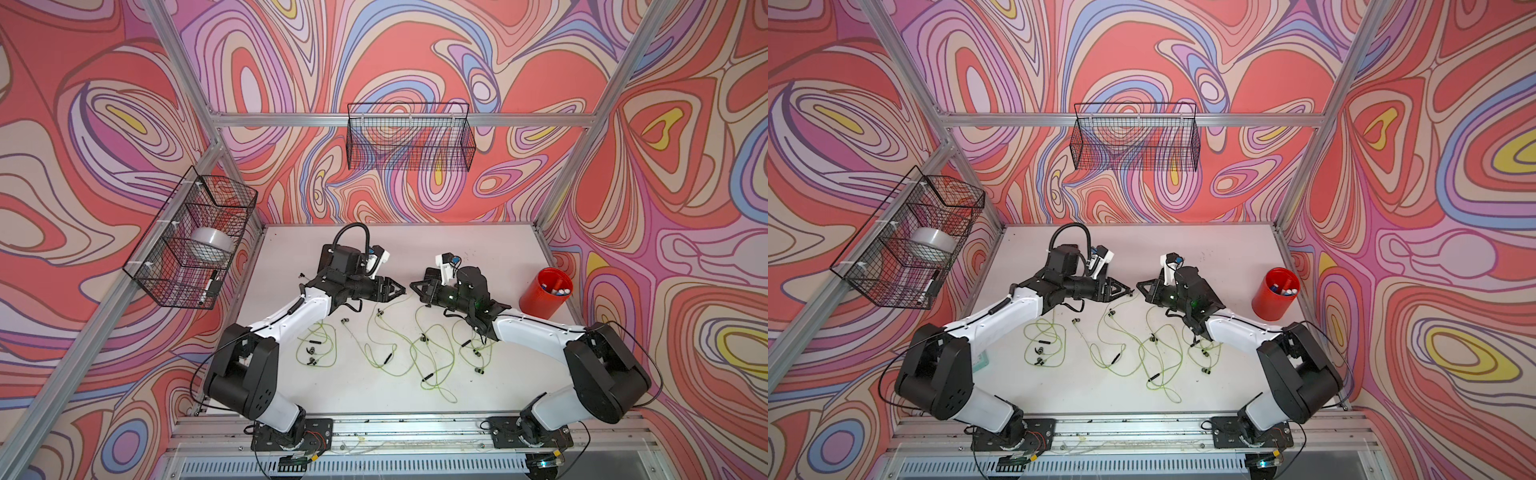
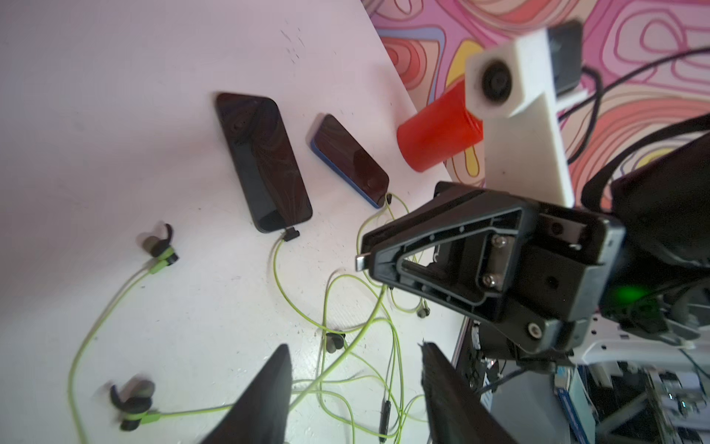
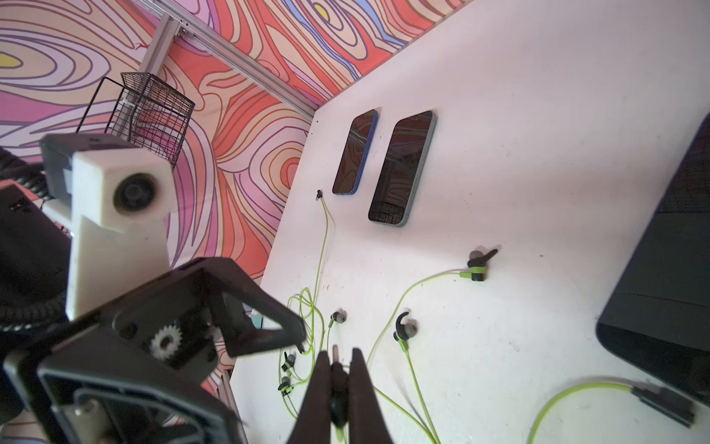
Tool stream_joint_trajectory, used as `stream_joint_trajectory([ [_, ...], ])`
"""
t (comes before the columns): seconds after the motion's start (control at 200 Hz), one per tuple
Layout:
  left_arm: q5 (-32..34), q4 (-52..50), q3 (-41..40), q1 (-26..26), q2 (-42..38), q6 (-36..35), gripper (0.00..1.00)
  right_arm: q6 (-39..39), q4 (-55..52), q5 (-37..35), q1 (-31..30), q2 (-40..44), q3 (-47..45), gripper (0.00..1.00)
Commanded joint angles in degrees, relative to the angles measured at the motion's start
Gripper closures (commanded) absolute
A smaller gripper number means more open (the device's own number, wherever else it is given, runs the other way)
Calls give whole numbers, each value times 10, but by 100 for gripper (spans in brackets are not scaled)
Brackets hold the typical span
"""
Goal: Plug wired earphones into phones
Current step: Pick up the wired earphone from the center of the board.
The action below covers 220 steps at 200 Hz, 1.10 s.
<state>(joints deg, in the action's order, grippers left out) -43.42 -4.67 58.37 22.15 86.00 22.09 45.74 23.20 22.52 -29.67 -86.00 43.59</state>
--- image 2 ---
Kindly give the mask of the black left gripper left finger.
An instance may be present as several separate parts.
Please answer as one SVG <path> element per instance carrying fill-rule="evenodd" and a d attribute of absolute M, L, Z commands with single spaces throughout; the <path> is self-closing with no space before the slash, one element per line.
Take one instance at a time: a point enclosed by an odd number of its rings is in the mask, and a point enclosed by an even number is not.
<path fill-rule="evenodd" d="M 284 443 L 291 388 L 290 350 L 281 344 L 203 443 Z"/>

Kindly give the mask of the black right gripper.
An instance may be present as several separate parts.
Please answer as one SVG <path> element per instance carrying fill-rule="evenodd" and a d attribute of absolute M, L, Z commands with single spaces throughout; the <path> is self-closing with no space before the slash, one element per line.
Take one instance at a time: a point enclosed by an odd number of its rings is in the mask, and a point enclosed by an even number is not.
<path fill-rule="evenodd" d="M 446 181 L 408 217 L 423 256 L 404 282 L 530 354 L 584 342 L 625 237 L 611 216 Z"/>

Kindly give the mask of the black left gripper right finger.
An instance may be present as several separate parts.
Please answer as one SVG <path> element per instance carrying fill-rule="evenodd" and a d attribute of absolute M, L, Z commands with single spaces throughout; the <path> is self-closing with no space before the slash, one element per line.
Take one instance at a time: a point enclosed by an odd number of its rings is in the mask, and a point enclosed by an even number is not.
<path fill-rule="evenodd" d="M 516 442 L 484 408 L 436 344 L 425 342 L 421 351 L 422 386 L 432 442 Z"/>

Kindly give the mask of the black smartphone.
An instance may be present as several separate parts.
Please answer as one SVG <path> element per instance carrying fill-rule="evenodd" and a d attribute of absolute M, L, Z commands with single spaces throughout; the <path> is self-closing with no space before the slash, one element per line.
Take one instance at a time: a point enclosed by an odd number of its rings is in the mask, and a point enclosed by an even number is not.
<path fill-rule="evenodd" d="M 312 204 L 277 103 L 220 92 L 214 106 L 257 231 L 310 220 Z"/>

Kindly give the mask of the blue-cased smartphone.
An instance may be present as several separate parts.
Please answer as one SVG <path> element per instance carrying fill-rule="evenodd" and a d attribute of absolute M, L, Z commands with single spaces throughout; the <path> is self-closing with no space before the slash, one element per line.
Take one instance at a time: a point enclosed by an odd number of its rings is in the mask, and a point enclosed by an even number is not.
<path fill-rule="evenodd" d="M 310 142 L 312 151 L 375 208 L 388 195 L 389 176 L 348 130 L 325 115 Z"/>

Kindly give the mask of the green earphone cable plug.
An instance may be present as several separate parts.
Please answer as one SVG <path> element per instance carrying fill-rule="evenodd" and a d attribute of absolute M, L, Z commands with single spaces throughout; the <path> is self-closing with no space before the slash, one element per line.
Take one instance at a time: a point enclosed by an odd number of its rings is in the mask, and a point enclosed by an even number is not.
<path fill-rule="evenodd" d="M 431 309 L 425 298 L 421 297 L 422 292 L 414 290 L 412 283 L 403 280 L 403 262 L 410 259 L 419 265 L 423 256 L 423 253 L 416 256 L 414 250 L 407 251 L 403 235 L 414 229 L 408 214 L 410 211 L 406 203 L 388 192 L 384 205 L 360 226 L 356 236 L 356 271 L 364 273 L 371 284 L 374 280 L 380 282 L 379 289 L 388 291 L 392 305 L 399 312 L 425 319 L 430 316 Z M 400 306 L 395 299 L 395 289 L 413 290 L 413 294 L 420 297 L 416 307 Z"/>

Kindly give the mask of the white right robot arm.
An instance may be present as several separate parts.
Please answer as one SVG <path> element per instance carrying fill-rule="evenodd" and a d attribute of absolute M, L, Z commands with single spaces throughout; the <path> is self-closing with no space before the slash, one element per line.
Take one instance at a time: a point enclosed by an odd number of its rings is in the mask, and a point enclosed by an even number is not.
<path fill-rule="evenodd" d="M 615 157 L 579 208 L 453 182 L 362 238 L 356 268 L 478 322 L 480 355 L 521 371 L 631 361 L 699 366 L 709 324 L 709 118 L 639 140 L 690 141 L 622 177 Z"/>

